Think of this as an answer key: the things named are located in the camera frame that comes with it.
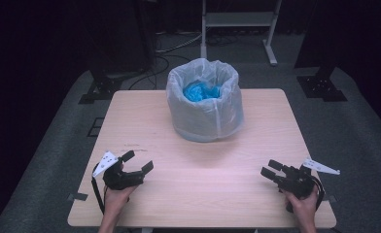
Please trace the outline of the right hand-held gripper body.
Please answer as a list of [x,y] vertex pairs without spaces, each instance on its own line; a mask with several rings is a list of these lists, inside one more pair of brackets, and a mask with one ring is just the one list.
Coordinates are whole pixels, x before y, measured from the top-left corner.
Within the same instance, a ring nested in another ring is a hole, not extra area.
[[314,185],[316,185],[319,189],[320,197],[323,198],[325,195],[324,188],[321,182],[311,175],[312,170],[332,175],[340,174],[339,170],[334,170],[311,158],[306,158],[299,169],[284,165],[282,172],[285,174],[285,177],[277,176],[278,187],[291,192],[296,198],[301,199],[307,198],[311,194]]

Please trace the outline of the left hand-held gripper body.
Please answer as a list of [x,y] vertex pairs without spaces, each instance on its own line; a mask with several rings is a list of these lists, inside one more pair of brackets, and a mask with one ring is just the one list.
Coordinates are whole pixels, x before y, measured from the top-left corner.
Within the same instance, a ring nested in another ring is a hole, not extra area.
[[113,190],[123,190],[127,187],[142,184],[145,178],[142,175],[142,170],[125,172],[121,167],[123,163],[120,161],[120,157],[106,151],[93,169],[92,177],[95,179],[100,174],[103,174],[104,183]]

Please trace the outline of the bin with white plastic liner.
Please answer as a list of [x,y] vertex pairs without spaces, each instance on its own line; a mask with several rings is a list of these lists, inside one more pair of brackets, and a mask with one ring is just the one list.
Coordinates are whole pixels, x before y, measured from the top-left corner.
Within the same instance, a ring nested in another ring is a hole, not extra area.
[[[221,96],[189,101],[183,89],[194,82],[218,85]],[[166,96],[174,129],[216,128],[225,132],[244,122],[239,74],[231,65],[219,60],[197,58],[172,69],[167,79]]]

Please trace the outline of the person's left hand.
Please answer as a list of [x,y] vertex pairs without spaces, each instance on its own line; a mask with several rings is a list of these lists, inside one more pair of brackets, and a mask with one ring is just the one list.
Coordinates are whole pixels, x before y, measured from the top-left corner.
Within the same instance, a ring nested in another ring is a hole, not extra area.
[[118,222],[124,205],[128,202],[129,196],[135,189],[136,186],[127,187],[123,190],[106,189],[104,222],[113,222],[114,224]]

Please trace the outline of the person's right hand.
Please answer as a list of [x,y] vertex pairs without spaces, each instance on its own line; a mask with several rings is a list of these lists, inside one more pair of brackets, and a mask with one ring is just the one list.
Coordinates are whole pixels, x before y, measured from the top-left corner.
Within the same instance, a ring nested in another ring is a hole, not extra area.
[[315,225],[316,203],[318,200],[318,188],[313,187],[311,194],[305,199],[296,198],[291,192],[283,191],[287,200],[293,205],[294,215],[298,227],[306,224]]

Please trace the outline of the dark square floor hatch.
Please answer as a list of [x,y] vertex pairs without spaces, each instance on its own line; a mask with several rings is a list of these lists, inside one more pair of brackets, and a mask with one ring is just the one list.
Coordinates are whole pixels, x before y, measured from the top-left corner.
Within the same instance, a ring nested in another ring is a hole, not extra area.
[[87,132],[88,137],[98,137],[101,127],[103,125],[104,118],[103,117],[96,117],[90,127],[90,129]]

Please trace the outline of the round grey trash bin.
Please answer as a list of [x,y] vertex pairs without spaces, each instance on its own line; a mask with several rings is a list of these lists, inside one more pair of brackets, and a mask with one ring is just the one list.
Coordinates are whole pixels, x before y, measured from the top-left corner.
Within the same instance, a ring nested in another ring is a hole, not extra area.
[[179,129],[175,131],[184,139],[198,143],[209,143],[218,141],[231,135],[234,135],[243,128],[243,124],[232,128],[230,131],[219,132],[216,128],[191,128],[191,129]]

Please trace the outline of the black stand base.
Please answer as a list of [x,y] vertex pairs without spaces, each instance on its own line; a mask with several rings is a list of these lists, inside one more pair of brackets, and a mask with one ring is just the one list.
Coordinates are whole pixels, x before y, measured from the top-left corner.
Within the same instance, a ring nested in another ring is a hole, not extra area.
[[307,98],[321,98],[325,102],[345,102],[343,92],[330,80],[334,66],[321,66],[313,76],[298,76],[302,91]]
[[96,100],[110,100],[121,88],[121,72],[116,70],[90,71],[93,81],[87,93],[79,100],[80,104],[93,104]]

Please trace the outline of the crumpled blue plastic sheet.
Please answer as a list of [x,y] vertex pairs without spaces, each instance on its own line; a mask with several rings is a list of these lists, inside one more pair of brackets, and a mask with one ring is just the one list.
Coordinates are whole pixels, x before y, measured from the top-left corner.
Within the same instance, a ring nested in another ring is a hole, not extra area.
[[221,96],[218,85],[210,85],[203,82],[188,84],[183,89],[184,96],[191,102],[199,102],[205,99],[219,98]]

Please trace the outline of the white metal stand frame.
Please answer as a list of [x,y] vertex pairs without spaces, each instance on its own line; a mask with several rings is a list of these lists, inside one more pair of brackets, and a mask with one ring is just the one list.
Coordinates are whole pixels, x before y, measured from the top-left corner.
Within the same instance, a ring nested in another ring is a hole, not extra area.
[[276,0],[272,12],[252,13],[208,13],[206,11],[206,0],[202,0],[201,15],[201,43],[200,57],[207,57],[206,33],[209,28],[217,27],[267,27],[267,38],[262,44],[271,66],[276,66],[278,61],[271,46],[276,24],[278,21],[282,0]]

